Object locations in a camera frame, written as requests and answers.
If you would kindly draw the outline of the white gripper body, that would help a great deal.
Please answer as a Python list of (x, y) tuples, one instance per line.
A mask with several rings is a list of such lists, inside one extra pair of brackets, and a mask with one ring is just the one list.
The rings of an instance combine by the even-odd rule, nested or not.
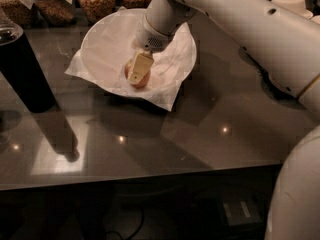
[(142, 16), (134, 33), (132, 46), (135, 49), (158, 53), (164, 51), (172, 40), (172, 35), (158, 32), (149, 24), (147, 17)]

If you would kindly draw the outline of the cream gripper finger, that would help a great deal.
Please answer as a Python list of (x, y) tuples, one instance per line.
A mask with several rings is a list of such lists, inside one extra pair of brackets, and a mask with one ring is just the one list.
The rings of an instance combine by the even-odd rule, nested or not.
[(132, 60), (132, 66), (128, 73), (128, 81), (132, 84), (139, 83), (151, 70), (154, 58), (151, 52), (139, 51)]

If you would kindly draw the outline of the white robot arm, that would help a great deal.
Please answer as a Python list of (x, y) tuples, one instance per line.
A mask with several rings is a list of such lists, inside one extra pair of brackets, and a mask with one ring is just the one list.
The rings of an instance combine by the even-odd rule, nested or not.
[[(179, 25), (205, 14), (311, 113), (320, 111), (320, 27), (268, 0), (152, 0), (137, 47), (160, 52)], [(279, 173), (265, 240), (320, 240), (320, 129), (304, 137)]]

